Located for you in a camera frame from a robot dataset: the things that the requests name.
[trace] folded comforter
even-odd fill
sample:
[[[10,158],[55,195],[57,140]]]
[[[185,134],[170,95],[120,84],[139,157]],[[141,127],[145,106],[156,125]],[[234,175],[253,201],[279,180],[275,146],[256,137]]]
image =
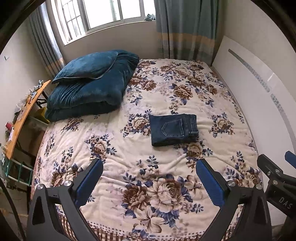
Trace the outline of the folded comforter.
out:
[[[45,118],[58,121],[117,109],[139,57],[124,50],[114,51],[118,53],[117,58],[102,78],[92,81],[81,79],[72,84],[60,83],[48,98]]]

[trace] desk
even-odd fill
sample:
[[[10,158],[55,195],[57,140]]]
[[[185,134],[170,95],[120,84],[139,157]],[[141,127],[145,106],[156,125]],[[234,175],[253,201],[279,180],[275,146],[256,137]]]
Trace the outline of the desk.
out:
[[[39,90],[37,90],[37,93],[36,93],[35,97],[31,100],[31,102],[29,104],[25,105],[24,112],[21,114],[22,115],[21,119],[19,119],[15,122],[15,124],[13,126],[13,135],[12,135],[11,140],[7,144],[7,151],[5,153],[6,157],[9,160],[12,158],[12,154],[15,149],[15,144],[17,143],[17,138],[20,134],[20,130],[21,130],[26,118],[28,117],[29,112],[31,111],[33,105],[37,104],[39,107],[41,107],[42,104],[46,103],[46,101],[44,101],[44,100],[43,100],[43,102],[41,102],[42,100],[39,99],[39,96],[43,93],[44,89],[46,88],[46,86],[49,83],[50,83],[50,80],[43,83],[42,87]]]

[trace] curtain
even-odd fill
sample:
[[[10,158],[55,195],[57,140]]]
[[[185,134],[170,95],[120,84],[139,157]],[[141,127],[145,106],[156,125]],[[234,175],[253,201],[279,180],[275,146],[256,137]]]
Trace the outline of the curtain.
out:
[[[212,62],[219,0],[154,0],[163,58]]]
[[[54,78],[65,62],[49,22],[45,2],[29,16],[29,30],[48,74]]]

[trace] bed frame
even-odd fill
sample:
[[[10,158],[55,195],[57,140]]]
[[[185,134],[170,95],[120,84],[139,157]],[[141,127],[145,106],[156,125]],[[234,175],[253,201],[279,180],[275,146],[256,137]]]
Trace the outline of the bed frame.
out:
[[[285,174],[296,170],[284,159],[296,153],[296,102],[275,73],[250,51],[224,36],[213,68],[219,73],[241,107],[258,154],[265,154]],[[264,189],[268,178],[263,174]],[[269,204],[272,225],[286,216]]]

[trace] floral bedspread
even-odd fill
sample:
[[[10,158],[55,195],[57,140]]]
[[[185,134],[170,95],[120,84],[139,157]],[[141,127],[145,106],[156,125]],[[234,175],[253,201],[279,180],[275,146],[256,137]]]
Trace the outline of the floral bedspread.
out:
[[[153,147],[149,114],[181,113],[197,115],[199,141]],[[203,62],[141,60],[120,109],[50,123],[32,194],[40,183],[73,180],[93,158],[103,161],[104,172],[81,212],[102,240],[197,240],[219,210],[196,175],[200,158],[240,186],[261,182],[245,118]]]

